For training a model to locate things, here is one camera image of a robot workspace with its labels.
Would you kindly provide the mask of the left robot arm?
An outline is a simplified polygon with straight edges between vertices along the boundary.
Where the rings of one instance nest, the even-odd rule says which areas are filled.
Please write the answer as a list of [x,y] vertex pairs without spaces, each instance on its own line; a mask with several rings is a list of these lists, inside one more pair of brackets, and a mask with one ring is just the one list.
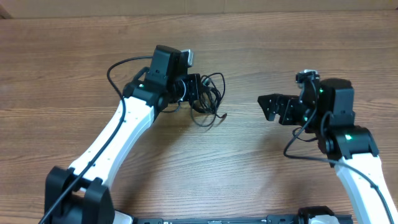
[[54,167],[45,181],[41,223],[134,223],[114,208],[111,186],[140,136],[173,103],[193,103],[199,74],[188,73],[193,51],[157,45],[151,63],[122,90],[119,106],[93,144],[67,169]]

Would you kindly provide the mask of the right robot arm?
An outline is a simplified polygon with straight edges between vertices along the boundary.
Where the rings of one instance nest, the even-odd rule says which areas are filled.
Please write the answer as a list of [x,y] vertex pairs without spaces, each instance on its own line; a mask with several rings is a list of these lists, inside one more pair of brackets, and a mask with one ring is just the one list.
[[[334,168],[359,223],[397,223],[397,209],[382,173],[379,149],[369,129],[354,123],[354,88],[349,80],[299,81],[299,96],[271,94],[257,101],[266,120],[298,126],[284,147],[289,159],[325,162]],[[298,156],[289,148],[303,133],[314,134],[324,158]]]

